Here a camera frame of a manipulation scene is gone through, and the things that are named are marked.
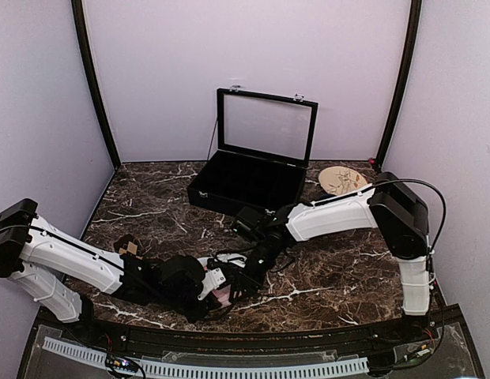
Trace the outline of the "pink teal patterned sock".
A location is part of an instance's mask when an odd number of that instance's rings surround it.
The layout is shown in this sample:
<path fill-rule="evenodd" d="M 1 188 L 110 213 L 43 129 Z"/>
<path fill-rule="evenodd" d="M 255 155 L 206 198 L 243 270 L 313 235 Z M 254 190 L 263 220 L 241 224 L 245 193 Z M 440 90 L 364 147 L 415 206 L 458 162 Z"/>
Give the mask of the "pink teal patterned sock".
<path fill-rule="evenodd" d="M 226 277 L 220 268 L 205 270 L 205 279 L 202 281 L 203 289 L 198 299 L 209 300 L 213 295 L 222 307 L 230 306 L 230 285 L 226 284 Z"/>

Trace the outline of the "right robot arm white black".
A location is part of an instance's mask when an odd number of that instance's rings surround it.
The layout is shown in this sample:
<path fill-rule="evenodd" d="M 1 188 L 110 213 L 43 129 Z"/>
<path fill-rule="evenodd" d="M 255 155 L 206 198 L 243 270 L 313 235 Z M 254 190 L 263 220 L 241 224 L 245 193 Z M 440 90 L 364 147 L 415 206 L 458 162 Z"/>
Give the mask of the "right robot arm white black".
<path fill-rule="evenodd" d="M 436 240 L 429 235 L 428 206 L 409 184 L 408 178 L 384 172 L 372 184 L 325 200 L 285 205 L 270 214 L 243 208 L 235 226 L 258 242 L 239 270 L 238 290 L 246 295 L 258 291 L 280 253 L 297 242 L 378 229 L 400 267 L 406 317 L 396 324 L 395 335 L 413 342 L 426 329 L 433 280 L 429 261 Z"/>

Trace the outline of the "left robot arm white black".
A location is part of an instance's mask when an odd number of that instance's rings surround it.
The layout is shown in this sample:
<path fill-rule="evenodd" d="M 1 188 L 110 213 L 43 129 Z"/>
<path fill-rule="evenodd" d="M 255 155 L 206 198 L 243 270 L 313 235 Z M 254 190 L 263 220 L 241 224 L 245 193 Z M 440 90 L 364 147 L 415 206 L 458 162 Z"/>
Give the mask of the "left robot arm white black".
<path fill-rule="evenodd" d="M 90 246 L 60 231 L 25 198 L 0 212 L 0 278 L 19 284 L 87 344 L 104 337 L 93 307 L 56 276 L 62 272 L 100 292 L 146 306 L 160 303 L 194 322 L 217 304 L 213 291 L 225 282 L 220 268 L 207 269 L 191 256 L 150 263 L 127 253 Z"/>

